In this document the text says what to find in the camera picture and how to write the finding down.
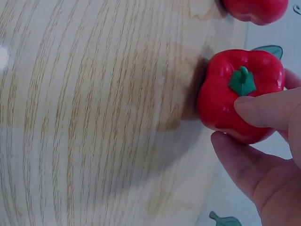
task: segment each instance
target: light wood grain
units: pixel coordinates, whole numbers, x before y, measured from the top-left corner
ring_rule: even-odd
[[[1,0],[0,225],[194,225],[195,97],[245,33],[214,0]]]

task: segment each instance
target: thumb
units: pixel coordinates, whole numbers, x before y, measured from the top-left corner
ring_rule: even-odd
[[[288,142],[295,163],[301,168],[301,88],[259,97],[240,97],[234,103],[242,119],[256,127],[288,130]]]
[[[301,88],[259,97],[239,97],[234,107],[239,116],[256,127],[288,130],[289,121],[301,106]]]

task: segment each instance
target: green pepper stem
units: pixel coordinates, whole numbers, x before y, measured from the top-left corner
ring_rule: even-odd
[[[241,77],[239,79],[239,82],[241,84],[245,84],[246,83],[246,79],[247,79],[247,77],[249,75],[249,71],[248,71],[248,69],[246,67],[241,66],[240,67],[240,73],[241,73]]]

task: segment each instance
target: red toy fruit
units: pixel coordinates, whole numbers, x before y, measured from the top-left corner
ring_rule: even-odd
[[[220,52],[210,60],[198,94],[199,118],[208,128],[225,132],[241,143],[257,143],[274,130],[246,123],[236,113],[234,101],[239,96],[282,91],[284,84],[284,68],[273,54],[239,49]]]
[[[266,25],[280,19],[288,0],[222,0],[227,11],[238,20]]]

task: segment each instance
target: finger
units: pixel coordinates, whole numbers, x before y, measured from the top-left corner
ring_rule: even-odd
[[[234,107],[253,126],[288,130],[291,116],[301,105],[300,96],[301,88],[295,88],[259,97],[240,97]]]
[[[245,146],[221,132],[212,134],[215,152],[227,173],[238,188],[250,199],[260,180],[281,158],[259,152]]]
[[[285,69],[285,87],[287,89],[301,87],[300,77],[288,69]]]

